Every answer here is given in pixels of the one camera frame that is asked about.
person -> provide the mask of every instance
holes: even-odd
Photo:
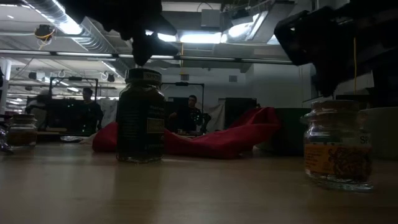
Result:
[[[104,114],[101,110],[100,105],[91,99],[92,96],[93,90],[88,87],[83,89],[83,101],[85,105],[83,120],[85,120],[86,122],[86,127],[94,127],[95,129],[96,126],[99,130],[102,128],[101,122]]]
[[[47,117],[47,104],[51,100],[51,94],[48,90],[42,90],[25,108],[25,113],[33,114],[37,120],[38,129],[45,128],[45,120]]]
[[[169,119],[177,119],[177,128],[184,131],[196,131],[197,125],[201,125],[201,112],[196,108],[198,98],[190,95],[188,107],[180,108],[177,112],[170,114]]]

desk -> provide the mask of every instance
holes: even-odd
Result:
[[[398,164],[376,162],[376,191],[307,181],[301,158],[117,162],[78,144],[0,156],[0,223],[398,223]]]

glass jar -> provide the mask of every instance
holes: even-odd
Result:
[[[350,100],[312,103],[304,120],[305,172],[329,189],[369,191],[371,138],[362,128],[359,104]]]
[[[36,146],[37,128],[33,114],[15,114],[7,134],[11,150],[32,149]]]
[[[120,92],[118,115],[119,161],[146,163],[159,161],[164,151],[165,97],[160,91],[159,72],[134,68],[126,74]]]

wooden table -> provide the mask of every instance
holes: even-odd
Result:
[[[166,157],[135,166],[78,144],[0,156],[0,223],[398,223],[398,164],[371,194],[320,189],[301,158]]]

orange label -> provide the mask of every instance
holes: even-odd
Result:
[[[371,172],[370,147],[305,145],[305,168],[341,177],[367,177]]]

